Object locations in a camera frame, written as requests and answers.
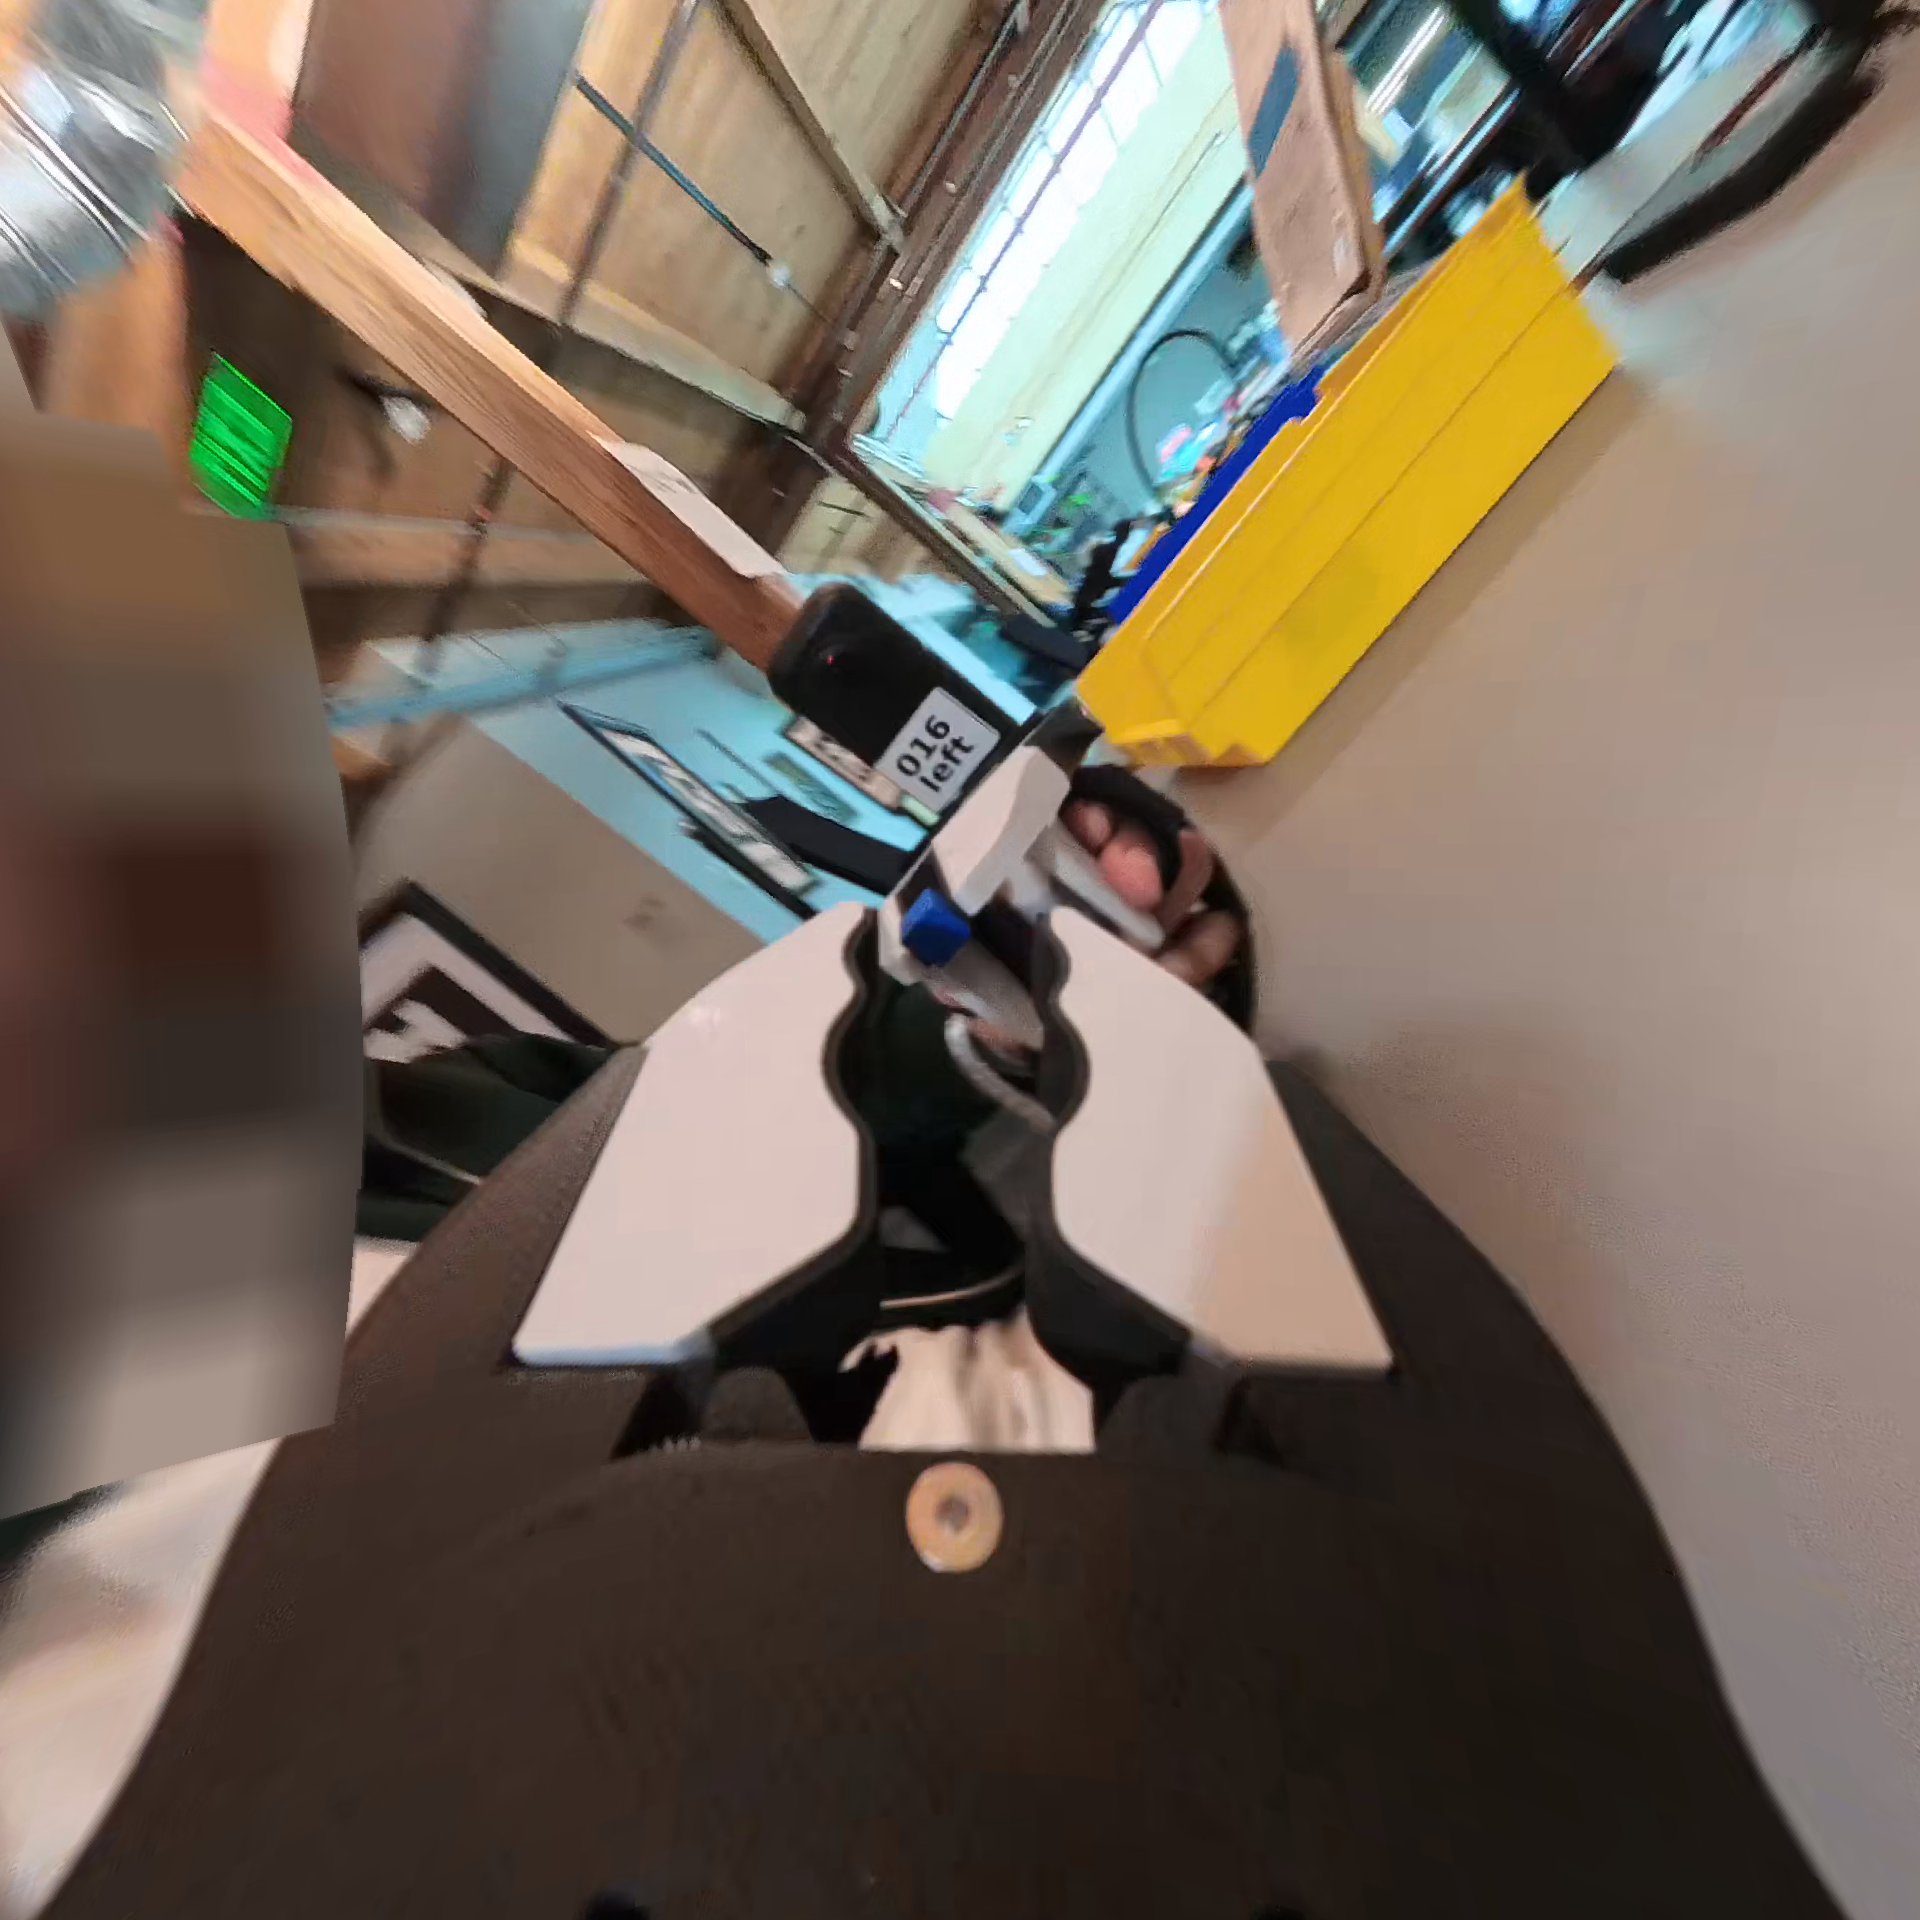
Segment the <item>black framed marker board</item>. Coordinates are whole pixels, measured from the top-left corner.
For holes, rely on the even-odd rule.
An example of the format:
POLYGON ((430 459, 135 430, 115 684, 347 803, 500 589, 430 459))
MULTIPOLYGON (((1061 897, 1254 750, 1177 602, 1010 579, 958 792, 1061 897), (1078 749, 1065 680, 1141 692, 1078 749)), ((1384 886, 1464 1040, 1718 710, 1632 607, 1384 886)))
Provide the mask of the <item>black framed marker board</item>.
POLYGON ((357 929, 372 1063, 414 1063, 497 1036, 612 1046, 562 993, 414 880, 370 903, 357 929))

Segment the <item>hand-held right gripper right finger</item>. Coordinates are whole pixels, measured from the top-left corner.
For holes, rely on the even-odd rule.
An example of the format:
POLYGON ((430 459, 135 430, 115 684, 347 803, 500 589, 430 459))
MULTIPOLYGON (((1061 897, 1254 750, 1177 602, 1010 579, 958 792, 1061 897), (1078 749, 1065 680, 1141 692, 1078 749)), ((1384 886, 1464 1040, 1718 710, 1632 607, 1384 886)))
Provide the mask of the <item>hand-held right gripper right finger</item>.
POLYGON ((1061 1363, 1392 1370, 1258 1042, 1078 907, 1051 914, 1034 982, 1055 1124, 1032 1323, 1061 1363))

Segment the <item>cardboard box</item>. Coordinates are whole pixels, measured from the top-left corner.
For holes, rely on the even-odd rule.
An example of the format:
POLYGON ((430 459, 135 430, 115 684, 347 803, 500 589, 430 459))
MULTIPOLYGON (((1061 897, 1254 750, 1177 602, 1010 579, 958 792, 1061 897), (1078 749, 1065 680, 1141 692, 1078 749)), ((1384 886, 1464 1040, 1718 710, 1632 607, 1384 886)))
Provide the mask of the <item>cardboard box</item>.
POLYGON ((1355 84, 1311 2, 1220 2, 1251 232, 1295 363, 1327 352, 1387 280, 1355 84))

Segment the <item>silver air duct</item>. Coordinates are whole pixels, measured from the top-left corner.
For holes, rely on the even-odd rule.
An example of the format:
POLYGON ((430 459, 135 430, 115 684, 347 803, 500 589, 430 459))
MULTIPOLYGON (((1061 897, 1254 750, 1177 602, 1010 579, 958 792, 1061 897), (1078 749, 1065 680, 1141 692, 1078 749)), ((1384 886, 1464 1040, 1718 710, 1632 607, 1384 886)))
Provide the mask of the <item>silver air duct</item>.
POLYGON ((2 54, 2 316, 111 273, 170 209, 204 4, 40 2, 2 54))

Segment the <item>beige desk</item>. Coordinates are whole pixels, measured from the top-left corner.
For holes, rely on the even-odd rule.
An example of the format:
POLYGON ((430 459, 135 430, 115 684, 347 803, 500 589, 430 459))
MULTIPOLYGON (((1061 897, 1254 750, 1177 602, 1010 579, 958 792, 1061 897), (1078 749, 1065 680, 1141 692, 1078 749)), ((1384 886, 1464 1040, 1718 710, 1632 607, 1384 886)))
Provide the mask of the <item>beige desk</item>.
POLYGON ((1304 1059, 1640 1472, 1851 1916, 1918 1913, 1918 29, 1282 754, 1304 1059))

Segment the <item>blue plastic bin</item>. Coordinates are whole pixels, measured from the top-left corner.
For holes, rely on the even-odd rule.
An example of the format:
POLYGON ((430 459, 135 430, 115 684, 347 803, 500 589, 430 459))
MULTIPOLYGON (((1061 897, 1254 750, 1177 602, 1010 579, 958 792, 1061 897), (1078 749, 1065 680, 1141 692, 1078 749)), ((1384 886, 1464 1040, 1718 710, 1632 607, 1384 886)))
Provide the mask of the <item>blue plastic bin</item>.
POLYGON ((1310 413, 1317 407, 1330 364, 1331 359, 1320 359, 1300 377, 1282 382, 1267 407, 1250 419, 1245 430, 1210 467, 1197 497, 1181 514, 1174 514, 1164 530, 1157 530, 1157 537, 1142 549, 1134 570, 1110 597, 1110 627, 1117 627, 1132 617, 1145 590, 1170 570, 1188 543, 1197 539, 1205 520, 1227 503, 1238 480, 1260 459, 1267 446, 1290 426, 1310 419, 1310 413))

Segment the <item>dark cloth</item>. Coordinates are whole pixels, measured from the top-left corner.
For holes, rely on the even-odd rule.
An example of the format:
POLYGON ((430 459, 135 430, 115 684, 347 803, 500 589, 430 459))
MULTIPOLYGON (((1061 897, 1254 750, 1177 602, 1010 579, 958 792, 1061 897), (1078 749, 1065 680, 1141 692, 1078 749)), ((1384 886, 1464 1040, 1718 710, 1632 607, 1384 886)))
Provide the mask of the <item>dark cloth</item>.
POLYGON ((492 1034, 404 1063, 370 1056, 355 1234, 430 1237, 621 1053, 618 1046, 492 1034))

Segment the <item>wooden beam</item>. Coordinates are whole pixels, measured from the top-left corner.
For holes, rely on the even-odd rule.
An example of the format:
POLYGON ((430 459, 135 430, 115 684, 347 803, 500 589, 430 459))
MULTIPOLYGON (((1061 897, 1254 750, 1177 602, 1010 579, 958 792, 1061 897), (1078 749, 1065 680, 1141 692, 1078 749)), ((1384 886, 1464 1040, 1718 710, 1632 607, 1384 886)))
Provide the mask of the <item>wooden beam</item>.
POLYGON ((190 210, 391 363, 712 637, 775 663, 802 607, 787 569, 680 467, 618 443, 285 140, 205 107, 178 186, 190 210))

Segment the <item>yellow plastic bin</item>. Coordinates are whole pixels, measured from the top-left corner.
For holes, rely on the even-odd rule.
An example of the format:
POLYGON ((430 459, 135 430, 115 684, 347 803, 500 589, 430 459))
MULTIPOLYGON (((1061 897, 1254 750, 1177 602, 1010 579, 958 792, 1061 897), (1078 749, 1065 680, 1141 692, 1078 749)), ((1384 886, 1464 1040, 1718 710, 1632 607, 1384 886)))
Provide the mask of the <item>yellow plastic bin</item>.
POLYGON ((1512 186, 1235 480, 1081 704, 1142 764, 1271 762, 1615 364, 1512 186))

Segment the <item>person's left hand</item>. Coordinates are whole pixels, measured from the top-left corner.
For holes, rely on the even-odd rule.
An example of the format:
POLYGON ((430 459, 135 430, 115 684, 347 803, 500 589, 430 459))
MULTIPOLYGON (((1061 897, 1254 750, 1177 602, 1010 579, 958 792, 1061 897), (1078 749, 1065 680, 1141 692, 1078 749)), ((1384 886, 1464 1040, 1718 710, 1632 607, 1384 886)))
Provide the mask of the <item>person's left hand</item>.
POLYGON ((1188 822, 1177 832, 1177 863, 1164 874, 1164 843, 1134 812, 1111 803, 1070 799, 1062 824, 1092 853, 1102 882, 1164 933, 1157 966, 1220 999, 1220 979, 1250 944, 1250 922, 1230 899, 1211 843, 1188 822))

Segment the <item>green lit sign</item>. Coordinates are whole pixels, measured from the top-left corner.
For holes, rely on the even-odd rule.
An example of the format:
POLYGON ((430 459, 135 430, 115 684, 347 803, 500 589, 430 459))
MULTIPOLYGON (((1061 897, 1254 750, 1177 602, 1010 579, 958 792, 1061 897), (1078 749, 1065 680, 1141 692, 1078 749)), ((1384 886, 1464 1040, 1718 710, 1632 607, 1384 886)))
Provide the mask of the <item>green lit sign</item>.
POLYGON ((190 426, 185 467, 204 503, 241 520, 275 520, 294 440, 292 410, 214 352, 190 426))

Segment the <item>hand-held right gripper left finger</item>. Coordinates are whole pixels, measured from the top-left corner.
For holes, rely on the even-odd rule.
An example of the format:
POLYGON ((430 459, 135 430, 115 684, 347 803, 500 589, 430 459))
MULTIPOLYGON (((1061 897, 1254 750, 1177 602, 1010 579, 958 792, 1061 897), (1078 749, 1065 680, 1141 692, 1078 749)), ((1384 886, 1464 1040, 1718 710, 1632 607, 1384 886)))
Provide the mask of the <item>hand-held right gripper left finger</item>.
POLYGON ((865 1252, 874 1164, 840 1042, 871 914, 832 904, 712 979, 640 1047, 515 1330, 541 1369, 718 1360, 865 1252))

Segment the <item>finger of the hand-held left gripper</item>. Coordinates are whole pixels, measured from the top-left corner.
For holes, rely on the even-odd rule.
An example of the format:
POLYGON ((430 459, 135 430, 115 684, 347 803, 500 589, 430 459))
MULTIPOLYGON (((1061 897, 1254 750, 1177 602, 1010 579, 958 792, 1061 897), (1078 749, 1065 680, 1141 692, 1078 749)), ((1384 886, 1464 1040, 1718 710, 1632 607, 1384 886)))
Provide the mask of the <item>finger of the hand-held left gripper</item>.
POLYGON ((978 917, 1058 824, 1070 784, 1055 757, 1015 749, 931 836, 934 890, 961 917, 978 917))
POLYGON ((1007 1047, 1042 1046, 1042 1019, 1028 989, 988 949, 961 949, 947 963, 947 1002, 1007 1047))

